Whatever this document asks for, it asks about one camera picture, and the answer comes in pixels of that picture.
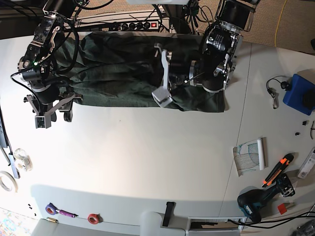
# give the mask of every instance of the floor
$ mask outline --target floor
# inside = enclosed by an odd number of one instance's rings
[[[248,42],[275,46],[275,32],[279,15],[285,0],[261,0],[257,7],[252,30],[245,32]],[[104,0],[91,0],[89,6],[98,6]],[[219,0],[201,0],[200,6],[207,5],[215,14]],[[126,0],[114,0],[105,8],[93,11],[82,11],[80,16],[95,15],[104,12],[147,10],[151,5],[129,5]],[[310,40],[315,38],[315,1],[287,0],[279,25],[277,47],[314,53]],[[200,23],[199,29],[203,32],[206,23]]]
[[[37,220],[0,208],[0,236],[30,236]]]

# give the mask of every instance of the purple tape roll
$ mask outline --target purple tape roll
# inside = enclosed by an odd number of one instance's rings
[[[58,214],[57,208],[52,203],[48,204],[45,209],[46,209],[47,213],[50,215]]]

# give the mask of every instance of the blue box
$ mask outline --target blue box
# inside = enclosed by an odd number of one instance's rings
[[[292,107],[306,115],[311,115],[315,107],[311,110],[303,105],[303,95],[311,89],[315,89],[315,85],[303,77],[294,74],[291,81],[292,89],[285,93],[283,98],[284,104]]]

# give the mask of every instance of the green cloth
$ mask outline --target green cloth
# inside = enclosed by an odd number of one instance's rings
[[[91,33],[80,41],[74,68],[66,74],[71,87],[83,95],[82,105],[104,107],[158,107],[152,91],[161,84],[163,67],[155,43],[189,55],[199,48],[198,37],[134,36],[131,33]],[[59,67],[69,66],[74,40],[69,38],[55,53]],[[223,92],[208,93],[186,86],[168,108],[181,111],[223,112]]]

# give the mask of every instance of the white tabletop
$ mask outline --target white tabletop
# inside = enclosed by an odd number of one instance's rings
[[[302,121],[311,118],[282,102],[274,111],[265,82],[274,75],[292,76],[315,68],[315,57],[250,43],[244,43],[239,53],[234,78],[225,92],[228,110],[224,113],[74,104],[72,123],[57,114],[51,128],[35,129],[32,109],[22,101],[28,92],[9,78],[31,39],[0,41],[5,127],[13,149],[23,148],[33,162],[33,170],[21,173],[17,180],[18,193],[4,195],[10,201],[1,201],[2,208],[32,215],[27,204],[34,197],[39,217],[49,216],[44,208],[52,202],[81,218],[100,213],[106,222],[134,225],[133,232],[142,212],[164,213],[167,201],[177,203],[173,225],[178,227],[185,225],[188,216],[242,216],[236,198],[244,188],[260,187],[288,152],[299,153],[289,167],[298,169],[314,145],[309,127],[302,126]],[[267,138],[269,167],[237,177],[232,148],[258,137]],[[2,170],[11,173],[4,158],[0,163]],[[294,199],[308,189],[299,187]],[[62,215],[56,218],[92,229],[110,227]]]

